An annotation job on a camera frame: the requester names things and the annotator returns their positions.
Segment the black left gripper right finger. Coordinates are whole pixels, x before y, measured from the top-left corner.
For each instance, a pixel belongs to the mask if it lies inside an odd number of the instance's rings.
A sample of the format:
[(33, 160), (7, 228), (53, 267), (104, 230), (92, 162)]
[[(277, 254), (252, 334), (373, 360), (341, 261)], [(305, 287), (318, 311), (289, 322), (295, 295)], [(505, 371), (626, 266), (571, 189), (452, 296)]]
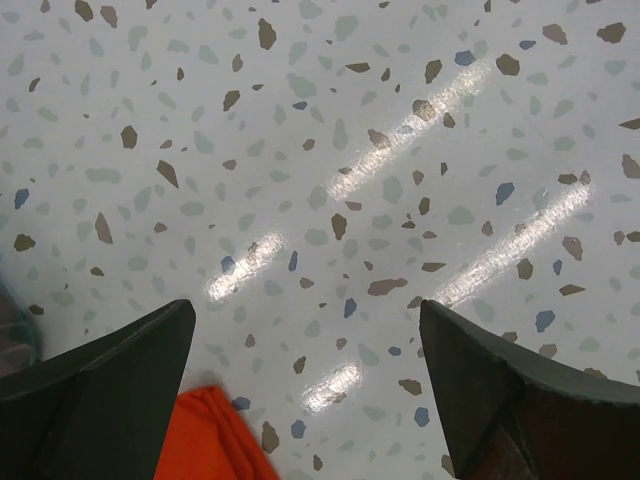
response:
[(639, 389), (424, 300), (420, 337), (457, 479), (636, 479)]

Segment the folded orange t shirt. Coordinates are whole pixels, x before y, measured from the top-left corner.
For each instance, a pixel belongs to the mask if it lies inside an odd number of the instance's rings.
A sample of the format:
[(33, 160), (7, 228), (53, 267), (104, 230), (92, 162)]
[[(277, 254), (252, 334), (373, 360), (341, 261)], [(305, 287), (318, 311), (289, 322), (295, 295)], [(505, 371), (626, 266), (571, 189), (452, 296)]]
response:
[(178, 395), (155, 480), (278, 478), (220, 387), (201, 387)]

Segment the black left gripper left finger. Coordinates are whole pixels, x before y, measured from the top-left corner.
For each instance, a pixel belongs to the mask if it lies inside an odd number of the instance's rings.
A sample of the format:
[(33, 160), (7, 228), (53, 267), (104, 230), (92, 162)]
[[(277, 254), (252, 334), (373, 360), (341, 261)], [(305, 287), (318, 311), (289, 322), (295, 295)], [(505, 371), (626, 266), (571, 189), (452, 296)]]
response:
[(4, 479), (151, 479), (195, 328), (174, 300), (1, 379)]

